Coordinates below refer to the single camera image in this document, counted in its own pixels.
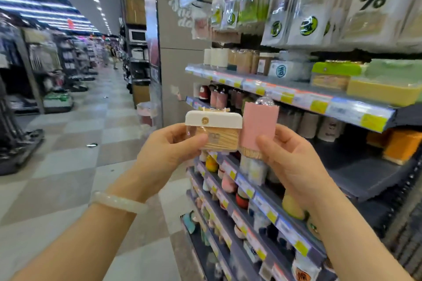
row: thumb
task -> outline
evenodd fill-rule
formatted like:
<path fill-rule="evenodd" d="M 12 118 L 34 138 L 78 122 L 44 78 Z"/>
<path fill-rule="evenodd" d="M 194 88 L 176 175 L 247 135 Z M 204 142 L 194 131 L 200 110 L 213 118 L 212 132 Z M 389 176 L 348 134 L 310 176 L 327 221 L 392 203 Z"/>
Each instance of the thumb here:
<path fill-rule="evenodd" d="M 291 153 L 283 149 L 266 135 L 260 135 L 256 144 L 263 154 L 263 159 L 269 166 L 286 165 L 290 163 Z"/>
<path fill-rule="evenodd" d="M 177 155 L 180 160 L 186 161 L 191 159 L 192 155 L 195 155 L 199 149 L 203 148 L 208 142 L 208 135 L 205 133 L 194 135 L 193 137 L 186 139 L 177 144 L 172 144 L 177 151 Z"/>

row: white bracelet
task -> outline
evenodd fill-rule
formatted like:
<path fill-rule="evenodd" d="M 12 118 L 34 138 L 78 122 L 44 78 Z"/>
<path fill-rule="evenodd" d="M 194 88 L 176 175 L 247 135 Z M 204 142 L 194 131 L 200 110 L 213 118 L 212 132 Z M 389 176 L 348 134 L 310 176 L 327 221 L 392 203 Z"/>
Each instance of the white bracelet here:
<path fill-rule="evenodd" d="M 101 191 L 94 191 L 92 193 L 91 203 L 94 202 L 136 214 L 144 213 L 148 209 L 145 204 L 140 202 L 117 197 L 115 195 L 108 195 Z"/>

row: yellow container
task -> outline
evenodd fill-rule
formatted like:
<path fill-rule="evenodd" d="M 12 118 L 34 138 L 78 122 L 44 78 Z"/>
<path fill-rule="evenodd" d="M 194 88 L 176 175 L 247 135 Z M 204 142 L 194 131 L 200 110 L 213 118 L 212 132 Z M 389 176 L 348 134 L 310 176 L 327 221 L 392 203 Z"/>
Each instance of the yellow container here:
<path fill-rule="evenodd" d="M 422 91 L 422 84 L 406 84 L 378 81 L 364 77 L 352 77 L 347 94 L 363 97 L 392 106 L 405 107 L 414 104 Z"/>

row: checkered floor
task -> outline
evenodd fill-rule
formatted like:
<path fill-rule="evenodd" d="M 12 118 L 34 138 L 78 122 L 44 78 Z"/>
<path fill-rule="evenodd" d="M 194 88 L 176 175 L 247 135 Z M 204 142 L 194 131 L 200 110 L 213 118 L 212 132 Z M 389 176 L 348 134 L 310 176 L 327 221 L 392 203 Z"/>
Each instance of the checkered floor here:
<path fill-rule="evenodd" d="M 0 281 L 79 218 L 91 192 L 128 169 L 145 141 L 121 68 L 99 72 L 88 92 L 75 94 L 73 111 L 40 115 L 28 125 L 45 130 L 44 143 L 19 173 L 0 177 Z M 179 219 L 191 210 L 188 187 L 180 167 L 135 219 L 105 280 L 200 279 Z"/>

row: green round logo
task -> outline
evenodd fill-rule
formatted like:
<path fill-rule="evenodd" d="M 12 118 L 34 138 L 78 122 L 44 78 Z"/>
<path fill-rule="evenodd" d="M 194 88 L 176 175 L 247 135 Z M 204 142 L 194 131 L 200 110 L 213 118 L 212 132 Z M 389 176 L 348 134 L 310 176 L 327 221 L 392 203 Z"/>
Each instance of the green round logo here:
<path fill-rule="evenodd" d="M 232 13 L 232 12 L 230 12 L 230 13 L 229 13 L 229 16 L 227 17 L 227 23 L 228 23 L 229 25 L 232 25 L 233 23 L 235 23 L 235 19 L 236 19 L 235 14 L 234 14 L 234 13 Z"/>
<path fill-rule="evenodd" d="M 328 22 L 327 25 L 325 26 L 324 35 L 326 35 L 330 31 L 330 28 L 331 28 L 331 23 Z"/>
<path fill-rule="evenodd" d="M 300 34 L 303 36 L 308 36 L 313 33 L 318 27 L 318 19 L 314 16 L 309 17 L 302 21 L 300 25 Z"/>
<path fill-rule="evenodd" d="M 282 23 L 277 20 L 271 26 L 271 36 L 277 37 L 280 31 L 282 31 Z"/>

